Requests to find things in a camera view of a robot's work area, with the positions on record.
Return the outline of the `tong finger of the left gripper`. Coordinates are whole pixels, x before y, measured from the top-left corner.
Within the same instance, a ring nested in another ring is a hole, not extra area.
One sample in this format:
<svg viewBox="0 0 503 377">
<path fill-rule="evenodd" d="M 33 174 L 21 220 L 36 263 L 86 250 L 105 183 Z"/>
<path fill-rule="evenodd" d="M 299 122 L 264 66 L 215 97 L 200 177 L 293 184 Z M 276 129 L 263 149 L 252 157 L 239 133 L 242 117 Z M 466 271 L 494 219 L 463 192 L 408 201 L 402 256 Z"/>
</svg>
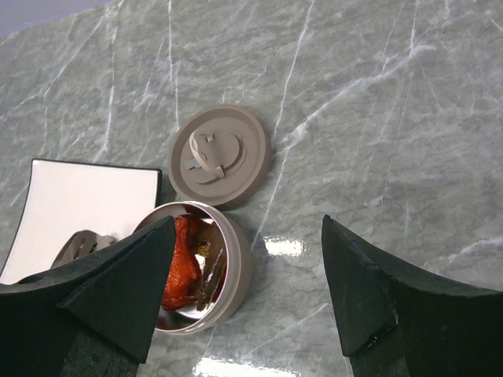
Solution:
<svg viewBox="0 0 503 377">
<path fill-rule="evenodd" d="M 74 233 L 61 248 L 54 259 L 51 269 L 66 265 L 77 259 L 93 254 L 95 251 L 106 248 L 116 242 L 113 236 L 102 236 L 90 230 L 81 230 Z"/>
</svg>

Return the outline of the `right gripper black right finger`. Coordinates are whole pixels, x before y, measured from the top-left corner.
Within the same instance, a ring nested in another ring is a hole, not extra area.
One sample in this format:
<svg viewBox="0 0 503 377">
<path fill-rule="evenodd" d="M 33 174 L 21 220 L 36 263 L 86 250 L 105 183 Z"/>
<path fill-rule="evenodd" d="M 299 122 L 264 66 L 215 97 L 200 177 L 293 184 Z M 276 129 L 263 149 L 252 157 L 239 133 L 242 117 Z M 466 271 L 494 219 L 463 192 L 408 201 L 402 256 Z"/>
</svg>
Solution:
<svg viewBox="0 0 503 377">
<path fill-rule="evenodd" d="M 324 217 L 321 247 L 356 376 L 499 376 L 502 294 L 416 267 Z"/>
</svg>

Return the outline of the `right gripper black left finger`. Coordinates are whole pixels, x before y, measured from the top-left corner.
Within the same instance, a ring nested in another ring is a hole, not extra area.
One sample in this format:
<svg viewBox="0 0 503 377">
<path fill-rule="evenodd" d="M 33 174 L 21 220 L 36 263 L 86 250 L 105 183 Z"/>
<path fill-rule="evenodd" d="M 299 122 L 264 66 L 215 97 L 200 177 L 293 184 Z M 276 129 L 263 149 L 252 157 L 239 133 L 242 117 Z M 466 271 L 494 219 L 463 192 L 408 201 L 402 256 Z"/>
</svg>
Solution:
<svg viewBox="0 0 503 377">
<path fill-rule="evenodd" d="M 165 217 L 84 258 L 1 287 L 4 376 L 134 376 L 176 240 Z"/>
</svg>

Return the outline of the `orange chicken leg piece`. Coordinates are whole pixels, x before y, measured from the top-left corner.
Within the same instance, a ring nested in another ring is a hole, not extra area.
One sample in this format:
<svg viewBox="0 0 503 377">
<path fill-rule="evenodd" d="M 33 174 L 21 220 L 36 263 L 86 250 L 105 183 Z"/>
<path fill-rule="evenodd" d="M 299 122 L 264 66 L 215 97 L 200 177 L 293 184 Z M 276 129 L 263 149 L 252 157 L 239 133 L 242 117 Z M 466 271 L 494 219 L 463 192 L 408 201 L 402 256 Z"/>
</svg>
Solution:
<svg viewBox="0 0 503 377">
<path fill-rule="evenodd" d="M 162 307 L 166 311 L 175 311 L 195 302 L 201 278 L 191 239 L 204 227 L 204 223 L 190 214 L 183 214 L 176 217 L 174 224 L 176 242 L 162 299 Z"/>
</svg>

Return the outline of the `round metal lunch tin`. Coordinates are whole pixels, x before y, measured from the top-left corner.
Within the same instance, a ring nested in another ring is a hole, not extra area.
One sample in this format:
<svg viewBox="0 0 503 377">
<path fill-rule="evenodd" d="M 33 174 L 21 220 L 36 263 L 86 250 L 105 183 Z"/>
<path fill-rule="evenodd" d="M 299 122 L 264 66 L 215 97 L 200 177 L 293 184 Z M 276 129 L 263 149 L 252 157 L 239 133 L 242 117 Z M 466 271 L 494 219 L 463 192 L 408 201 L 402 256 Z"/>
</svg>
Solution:
<svg viewBox="0 0 503 377">
<path fill-rule="evenodd" d="M 227 268 L 222 290 L 216 300 L 205 310 L 197 311 L 196 302 L 181 309 L 166 311 L 160 307 L 156 330 L 171 335 L 189 335 L 203 331 L 225 321 L 243 302 L 252 281 L 252 251 L 243 229 L 228 219 L 223 213 L 204 203 L 186 201 L 167 203 L 152 210 L 137 226 L 138 229 L 151 225 L 165 217 L 190 214 L 204 223 L 204 228 L 217 225 L 223 235 L 227 251 Z M 191 239 L 200 271 L 204 267 L 204 257 L 196 253 L 195 237 Z"/>
</svg>

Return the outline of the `brown mushroom slice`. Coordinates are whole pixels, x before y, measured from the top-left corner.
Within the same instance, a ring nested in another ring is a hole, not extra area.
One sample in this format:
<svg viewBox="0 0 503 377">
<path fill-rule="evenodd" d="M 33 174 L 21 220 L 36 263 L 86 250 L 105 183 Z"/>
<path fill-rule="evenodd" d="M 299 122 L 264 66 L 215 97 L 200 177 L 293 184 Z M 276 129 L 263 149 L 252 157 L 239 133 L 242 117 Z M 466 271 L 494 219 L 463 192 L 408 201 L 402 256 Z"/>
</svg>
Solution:
<svg viewBox="0 0 503 377">
<path fill-rule="evenodd" d="M 216 302 L 227 268 L 227 251 L 223 235 L 217 225 L 209 225 L 195 237 L 196 253 L 204 257 L 204 267 L 197 286 L 196 310 L 205 310 Z"/>
</svg>

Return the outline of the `white square plate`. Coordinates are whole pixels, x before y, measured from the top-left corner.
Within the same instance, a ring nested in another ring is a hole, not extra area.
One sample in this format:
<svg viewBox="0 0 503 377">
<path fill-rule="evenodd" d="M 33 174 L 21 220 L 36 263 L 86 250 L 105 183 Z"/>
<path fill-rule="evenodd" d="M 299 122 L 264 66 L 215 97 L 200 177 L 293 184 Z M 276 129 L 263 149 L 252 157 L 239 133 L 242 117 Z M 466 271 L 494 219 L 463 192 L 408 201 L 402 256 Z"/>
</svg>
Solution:
<svg viewBox="0 0 503 377">
<path fill-rule="evenodd" d="M 121 240 L 160 199 L 162 171 L 33 159 L 28 193 L 6 263 L 3 284 L 51 267 L 81 230 Z"/>
</svg>

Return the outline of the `round taupe lid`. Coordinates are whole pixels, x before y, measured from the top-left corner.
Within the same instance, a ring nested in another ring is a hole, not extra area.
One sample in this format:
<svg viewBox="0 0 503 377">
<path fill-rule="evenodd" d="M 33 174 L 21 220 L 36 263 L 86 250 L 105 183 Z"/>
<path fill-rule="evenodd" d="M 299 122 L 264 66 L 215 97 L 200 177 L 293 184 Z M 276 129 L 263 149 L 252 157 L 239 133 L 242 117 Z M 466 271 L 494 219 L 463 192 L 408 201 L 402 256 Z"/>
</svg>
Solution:
<svg viewBox="0 0 503 377">
<path fill-rule="evenodd" d="M 270 137 L 247 109 L 223 104 L 195 114 L 178 131 L 168 164 L 185 200 L 231 209 L 263 186 L 272 161 Z"/>
</svg>

